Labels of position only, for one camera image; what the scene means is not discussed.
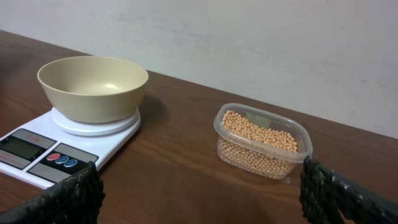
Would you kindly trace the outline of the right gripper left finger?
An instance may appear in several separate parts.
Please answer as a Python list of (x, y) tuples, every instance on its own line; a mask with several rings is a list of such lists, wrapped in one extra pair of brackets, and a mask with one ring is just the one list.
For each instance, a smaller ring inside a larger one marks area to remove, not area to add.
[(104, 183), (95, 163), (89, 162), (42, 193), (2, 211), (1, 223), (96, 224), (104, 198)]

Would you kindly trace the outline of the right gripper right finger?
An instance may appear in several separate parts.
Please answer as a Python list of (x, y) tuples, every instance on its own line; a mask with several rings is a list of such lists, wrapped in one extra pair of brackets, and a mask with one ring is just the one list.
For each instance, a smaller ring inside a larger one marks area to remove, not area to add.
[(309, 223), (397, 224), (397, 203), (306, 157), (300, 173), (303, 217)]

